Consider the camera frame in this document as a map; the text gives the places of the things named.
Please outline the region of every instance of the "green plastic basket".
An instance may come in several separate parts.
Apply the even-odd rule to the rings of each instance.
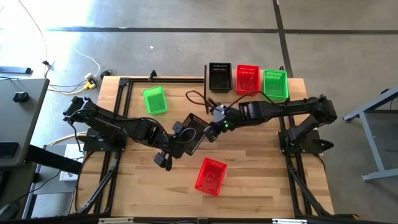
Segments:
[[[289,97],[287,74],[282,70],[264,70],[264,93],[272,100],[283,101]]]
[[[142,93],[148,114],[160,114],[167,111],[166,97],[162,86],[146,89]]]

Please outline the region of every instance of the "gray floor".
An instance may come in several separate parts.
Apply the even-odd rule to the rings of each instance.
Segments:
[[[271,0],[213,1],[23,1],[41,27],[229,27],[276,28]],[[286,29],[398,29],[393,0],[279,0]],[[33,67],[44,45],[17,2],[5,2],[0,13],[0,61]],[[53,84],[76,84],[96,65],[75,48],[117,75],[202,75],[208,62],[231,62],[278,68],[283,65],[277,34],[160,34],[46,32],[49,78]],[[358,108],[386,88],[398,85],[398,35],[287,35],[294,77],[305,79],[309,95],[333,100],[339,117]],[[96,100],[96,90],[85,91]],[[32,140],[41,146],[71,134],[62,111],[71,96],[48,92]],[[78,131],[84,131],[83,125]],[[376,171],[359,121],[337,120],[321,128],[335,143],[325,153],[326,174],[336,213],[363,219],[398,222],[398,177],[365,184],[361,174]],[[38,198],[34,216],[65,213],[70,196]]]

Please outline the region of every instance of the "red basket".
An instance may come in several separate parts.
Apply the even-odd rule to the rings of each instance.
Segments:
[[[238,65],[236,67],[236,94],[244,95],[253,90],[261,90],[260,67],[257,65]]]
[[[205,158],[201,165],[195,188],[214,196],[218,196],[223,183],[226,164]]]

